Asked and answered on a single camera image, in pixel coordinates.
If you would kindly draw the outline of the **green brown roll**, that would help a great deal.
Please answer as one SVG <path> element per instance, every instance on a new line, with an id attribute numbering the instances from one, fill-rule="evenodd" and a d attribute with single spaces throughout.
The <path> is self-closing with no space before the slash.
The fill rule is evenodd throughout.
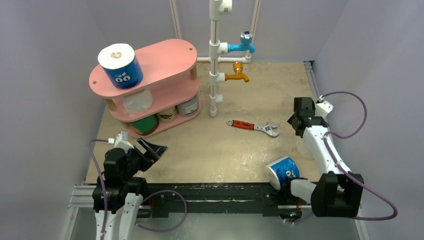
<path id="1" fill-rule="evenodd" d="M 157 130 L 159 126 L 159 120 L 157 116 L 153 114 L 140 120 L 130 122 L 129 125 L 133 129 L 134 137 L 147 136 Z"/>

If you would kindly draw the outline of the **plain white toilet paper roll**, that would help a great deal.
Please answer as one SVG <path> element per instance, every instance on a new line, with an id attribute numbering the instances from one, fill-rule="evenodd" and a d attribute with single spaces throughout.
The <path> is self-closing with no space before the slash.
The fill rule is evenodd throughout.
<path id="1" fill-rule="evenodd" d="M 122 98 L 124 113 L 133 117 L 135 114 L 147 111 L 153 104 L 153 95 L 146 88 Z"/>

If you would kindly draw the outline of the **grey toilet paper roll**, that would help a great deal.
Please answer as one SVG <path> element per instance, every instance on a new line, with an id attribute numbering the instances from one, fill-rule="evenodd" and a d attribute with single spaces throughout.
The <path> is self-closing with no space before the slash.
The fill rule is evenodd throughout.
<path id="1" fill-rule="evenodd" d="M 196 94 L 190 100 L 182 102 L 176 106 L 177 113 L 182 117 L 194 115 L 199 108 L 199 96 Z"/>

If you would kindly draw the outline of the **pink three-tier shelf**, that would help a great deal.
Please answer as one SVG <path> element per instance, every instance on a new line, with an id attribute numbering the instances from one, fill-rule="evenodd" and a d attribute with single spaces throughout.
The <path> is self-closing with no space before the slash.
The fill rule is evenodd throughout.
<path id="1" fill-rule="evenodd" d="M 183 39 L 167 39 L 135 50 L 141 66 L 143 80 L 131 89 L 116 88 L 100 65 L 90 73 L 91 90 L 104 99 L 111 115 L 125 126 L 128 134 L 140 138 L 140 130 L 131 123 L 160 111 L 189 101 L 199 93 L 197 76 L 197 50 Z M 153 102 L 151 107 L 134 116 L 125 112 L 123 97 L 149 89 Z"/>

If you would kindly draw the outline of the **blue toilet paper roll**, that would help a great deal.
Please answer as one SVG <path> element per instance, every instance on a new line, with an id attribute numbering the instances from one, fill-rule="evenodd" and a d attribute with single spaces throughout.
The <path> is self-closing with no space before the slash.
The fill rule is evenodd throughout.
<path id="1" fill-rule="evenodd" d="M 135 50 L 127 43 L 115 43 L 102 49 L 97 61 L 110 82 L 118 89 L 131 89 L 144 78 Z"/>

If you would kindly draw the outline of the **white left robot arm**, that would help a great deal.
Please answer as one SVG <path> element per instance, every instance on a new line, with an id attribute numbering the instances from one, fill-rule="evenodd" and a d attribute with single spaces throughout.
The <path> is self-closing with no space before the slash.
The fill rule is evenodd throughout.
<path id="1" fill-rule="evenodd" d="M 149 199 L 146 179 L 135 174 L 152 167 L 168 147 L 138 138 L 137 142 L 145 149 L 141 152 L 119 137 L 105 142 L 112 144 L 113 148 L 104 155 L 103 171 L 97 172 L 97 183 L 92 192 L 96 239 L 127 240 L 135 227 L 139 206 Z"/>

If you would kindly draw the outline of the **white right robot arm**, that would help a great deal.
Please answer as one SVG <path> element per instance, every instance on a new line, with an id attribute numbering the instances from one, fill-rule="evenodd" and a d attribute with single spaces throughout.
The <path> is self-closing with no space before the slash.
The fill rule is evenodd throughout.
<path id="1" fill-rule="evenodd" d="M 287 177 L 281 184 L 280 196 L 288 204 L 299 198 L 309 203 L 316 217 L 354 218 L 360 208 L 364 179 L 342 161 L 330 139 L 329 124 L 316 114 L 316 107 L 311 97 L 294 98 L 293 115 L 287 122 L 305 141 L 321 177 L 316 183 Z"/>

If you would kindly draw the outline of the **orange brass faucet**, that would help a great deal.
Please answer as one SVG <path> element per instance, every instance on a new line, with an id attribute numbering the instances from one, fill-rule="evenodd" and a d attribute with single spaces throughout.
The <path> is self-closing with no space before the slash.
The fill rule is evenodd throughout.
<path id="1" fill-rule="evenodd" d="M 225 81 L 243 80 L 245 83 L 250 81 L 249 77 L 243 73 L 244 66 L 242 62 L 235 62 L 232 66 L 234 74 L 225 74 Z"/>

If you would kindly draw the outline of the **blue plastic faucet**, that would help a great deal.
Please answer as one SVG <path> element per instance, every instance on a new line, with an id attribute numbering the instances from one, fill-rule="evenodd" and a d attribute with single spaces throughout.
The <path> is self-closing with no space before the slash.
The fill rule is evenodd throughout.
<path id="1" fill-rule="evenodd" d="M 245 52 L 249 51 L 251 54 L 256 52 L 256 48 L 253 45 L 254 34 L 250 31 L 242 31 L 240 34 L 240 44 L 228 44 L 227 52 Z"/>

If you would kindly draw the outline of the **white PVC pipe stand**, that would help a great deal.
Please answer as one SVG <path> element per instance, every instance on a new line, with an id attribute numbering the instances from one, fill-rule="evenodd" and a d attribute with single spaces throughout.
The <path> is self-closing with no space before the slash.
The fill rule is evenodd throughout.
<path id="1" fill-rule="evenodd" d="M 253 33 L 254 45 L 254 33 L 256 32 L 259 12 L 261 9 L 261 1 L 256 0 L 254 2 L 254 8 L 252 13 L 252 20 L 249 30 Z M 210 18 L 210 40 L 208 42 L 209 52 L 208 57 L 198 57 L 198 62 L 210 63 L 209 71 L 209 114 L 215 117 L 218 113 L 218 104 L 223 102 L 223 96 L 218 93 L 218 84 L 227 82 L 225 81 L 224 72 L 219 71 L 219 63 L 243 63 L 248 64 L 251 62 L 252 54 L 249 51 L 233 51 L 228 52 L 228 42 L 220 41 L 220 20 L 223 15 L 229 15 L 233 11 L 232 0 L 210 0 L 209 1 L 209 18 Z"/>

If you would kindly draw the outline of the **red handled adjustable wrench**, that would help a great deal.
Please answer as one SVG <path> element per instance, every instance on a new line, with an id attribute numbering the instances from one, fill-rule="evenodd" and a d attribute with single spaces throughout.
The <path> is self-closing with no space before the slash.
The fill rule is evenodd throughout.
<path id="1" fill-rule="evenodd" d="M 226 121 L 226 124 L 234 128 L 264 132 L 273 138 L 277 137 L 280 134 L 279 132 L 274 131 L 274 129 L 278 128 L 278 126 L 269 122 L 262 126 L 250 122 L 230 119 Z"/>

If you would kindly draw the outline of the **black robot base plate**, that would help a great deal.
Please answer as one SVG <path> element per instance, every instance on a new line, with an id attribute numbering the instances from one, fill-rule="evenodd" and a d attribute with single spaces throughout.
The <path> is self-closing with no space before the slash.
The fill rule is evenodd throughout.
<path id="1" fill-rule="evenodd" d="M 170 213 L 260 214 L 295 221 L 302 201 L 283 198 L 268 182 L 148 183 L 137 218 L 167 218 Z"/>

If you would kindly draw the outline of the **aluminium frame rail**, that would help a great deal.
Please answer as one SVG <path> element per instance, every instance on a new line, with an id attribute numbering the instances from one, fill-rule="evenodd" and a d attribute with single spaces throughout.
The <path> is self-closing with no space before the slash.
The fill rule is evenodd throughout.
<path id="1" fill-rule="evenodd" d="M 123 131 L 107 140 L 113 148 L 105 153 L 97 183 L 76 186 L 70 205 L 93 209 L 98 240 L 129 240 L 138 218 L 165 218 L 179 205 L 183 215 L 262 214 L 290 225 L 311 216 L 356 218 L 364 179 L 346 166 L 332 143 L 326 121 L 332 108 L 322 95 L 296 97 L 288 119 L 319 165 L 316 182 L 301 177 L 291 158 L 281 157 L 265 166 L 267 183 L 147 183 L 136 172 L 149 169 L 167 147 L 141 138 L 139 147 L 133 146 Z"/>

